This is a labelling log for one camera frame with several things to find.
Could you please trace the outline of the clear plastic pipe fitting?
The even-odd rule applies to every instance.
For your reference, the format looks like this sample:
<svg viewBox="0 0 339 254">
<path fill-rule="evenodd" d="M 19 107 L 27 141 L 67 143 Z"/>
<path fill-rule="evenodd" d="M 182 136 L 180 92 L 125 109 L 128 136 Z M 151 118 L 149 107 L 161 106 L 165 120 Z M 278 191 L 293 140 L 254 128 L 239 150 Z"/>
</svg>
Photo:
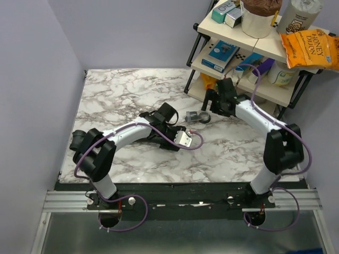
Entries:
<svg viewBox="0 0 339 254">
<path fill-rule="evenodd" d="M 187 111 L 185 122 L 200 122 L 203 124 L 209 123 L 211 120 L 210 114 L 206 111 Z"/>
</svg>

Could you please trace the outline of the grey T pipe fitting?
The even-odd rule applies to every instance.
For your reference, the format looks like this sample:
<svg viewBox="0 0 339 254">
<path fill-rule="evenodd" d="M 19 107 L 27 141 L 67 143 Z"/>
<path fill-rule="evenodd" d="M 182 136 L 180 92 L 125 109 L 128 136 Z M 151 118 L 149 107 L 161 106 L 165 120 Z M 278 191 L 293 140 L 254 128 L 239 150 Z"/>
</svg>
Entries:
<svg viewBox="0 0 339 254">
<path fill-rule="evenodd" d="M 74 152 L 81 150 L 86 135 L 87 133 L 83 130 L 75 130 L 72 133 L 71 143 L 69 145 L 70 150 Z"/>
</svg>

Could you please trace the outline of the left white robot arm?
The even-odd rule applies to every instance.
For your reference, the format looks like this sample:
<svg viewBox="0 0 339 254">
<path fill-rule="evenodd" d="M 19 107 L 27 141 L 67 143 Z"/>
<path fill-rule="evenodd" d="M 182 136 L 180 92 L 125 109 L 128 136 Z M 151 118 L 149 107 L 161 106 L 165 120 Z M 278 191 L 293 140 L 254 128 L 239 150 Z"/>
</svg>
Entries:
<svg viewBox="0 0 339 254">
<path fill-rule="evenodd" d="M 161 149 L 172 151 L 191 146 L 192 138 L 186 128 L 169 123 L 175 115 L 178 112 L 164 103 L 158 110 L 140 113 L 134 121 L 113 130 L 101 132 L 93 128 L 72 133 L 69 148 L 75 152 L 73 162 L 99 191 L 99 202 L 104 208 L 114 208 L 118 201 L 117 187 L 109 171 L 121 148 L 135 141 L 156 143 Z"/>
</svg>

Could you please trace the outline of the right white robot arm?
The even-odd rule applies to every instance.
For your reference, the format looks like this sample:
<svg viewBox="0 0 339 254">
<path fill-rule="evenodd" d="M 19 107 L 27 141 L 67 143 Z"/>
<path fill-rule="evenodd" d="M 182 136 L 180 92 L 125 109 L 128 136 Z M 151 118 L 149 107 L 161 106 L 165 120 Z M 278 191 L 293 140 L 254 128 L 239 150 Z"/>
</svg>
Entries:
<svg viewBox="0 0 339 254">
<path fill-rule="evenodd" d="M 230 78 L 217 81 L 216 88 L 206 90 L 201 109 L 205 111 L 211 103 L 211 112 L 241 119 L 265 138 L 263 169 L 250 182 L 251 190 L 244 193 L 245 204 L 256 207 L 263 201 L 262 194 L 269 191 L 285 170 L 304 160 L 300 128 L 273 118 L 257 107 L 249 96 L 238 95 Z"/>
</svg>

